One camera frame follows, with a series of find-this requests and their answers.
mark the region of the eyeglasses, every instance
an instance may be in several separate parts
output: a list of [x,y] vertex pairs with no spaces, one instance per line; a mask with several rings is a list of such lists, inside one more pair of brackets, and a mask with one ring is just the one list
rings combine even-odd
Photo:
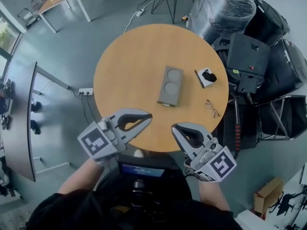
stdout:
[[213,105],[212,105],[212,103],[211,103],[209,100],[206,101],[205,106],[206,106],[207,109],[212,110],[212,116],[213,116],[214,118],[220,116],[219,112],[213,108]]

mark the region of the gray floor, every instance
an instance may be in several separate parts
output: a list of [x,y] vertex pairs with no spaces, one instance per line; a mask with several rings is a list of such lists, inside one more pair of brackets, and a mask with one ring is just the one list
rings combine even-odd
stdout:
[[[124,32],[130,17],[136,12],[136,6],[144,0],[82,1],[92,22],[87,22],[75,0],[69,1],[70,10],[65,5],[51,9],[46,16],[59,32],[53,34],[43,21],[37,22],[22,37],[11,64],[19,62],[26,67],[37,61],[40,67],[75,89],[92,87],[95,67],[101,54]],[[189,13],[191,5],[191,0],[178,0],[177,21]],[[150,14],[151,7],[148,8],[140,18],[132,20],[128,30],[150,23],[171,23],[165,3],[154,15]],[[40,90],[47,83],[48,80],[38,78],[35,88]],[[46,175],[35,183],[15,174],[14,183],[19,193],[31,203],[39,203],[56,192],[87,158],[76,139],[86,127],[81,101],[71,91],[54,83],[50,83],[43,93],[42,96],[34,96],[34,101],[42,102],[44,107],[41,113],[32,114],[32,118],[42,126],[40,136],[32,135],[32,144],[34,157],[42,157],[44,164],[35,165],[39,170],[69,161],[72,167]],[[89,103],[98,118],[99,113],[92,97]],[[88,119],[92,120],[87,102],[85,109]],[[237,160],[238,167],[222,183],[232,210],[239,213],[251,208],[254,191],[273,176],[281,176],[285,182],[288,181],[307,161],[306,142],[307,136],[301,136],[293,142],[262,142],[256,149],[241,152]],[[180,165],[183,163],[181,152],[171,155]],[[188,182],[193,197],[198,199],[197,180],[188,178]]]

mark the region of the gray desk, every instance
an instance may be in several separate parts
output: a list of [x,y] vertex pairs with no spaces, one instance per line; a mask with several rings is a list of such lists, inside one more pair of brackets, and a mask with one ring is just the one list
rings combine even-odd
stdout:
[[18,65],[17,63],[11,64],[6,79],[11,79],[13,83],[12,121],[9,130],[1,130],[1,138],[8,167],[34,182],[35,178],[44,172],[62,166],[70,166],[70,163],[67,162],[40,172],[35,171],[34,160],[41,159],[33,158],[32,156],[30,120],[32,95],[34,92],[40,94],[33,90],[35,77],[38,73],[65,89],[69,88],[67,84],[41,69],[37,65],[37,62],[28,67]]

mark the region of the person's arm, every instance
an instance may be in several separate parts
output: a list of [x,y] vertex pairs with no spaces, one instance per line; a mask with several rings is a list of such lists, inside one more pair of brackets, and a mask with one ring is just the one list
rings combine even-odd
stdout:
[[223,211],[230,211],[230,207],[218,183],[199,181],[201,202],[212,205]]
[[58,193],[68,194],[78,189],[93,190],[103,171],[103,166],[98,165],[92,159],[88,159],[63,183]]

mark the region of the wall socket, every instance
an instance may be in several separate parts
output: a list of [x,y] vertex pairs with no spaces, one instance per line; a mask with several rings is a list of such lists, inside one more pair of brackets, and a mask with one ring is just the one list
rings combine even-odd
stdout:
[[86,96],[86,93],[89,92],[88,95],[93,95],[94,94],[94,91],[92,88],[88,88],[88,89],[79,89],[79,93],[81,92],[84,92],[83,96],[85,95]]

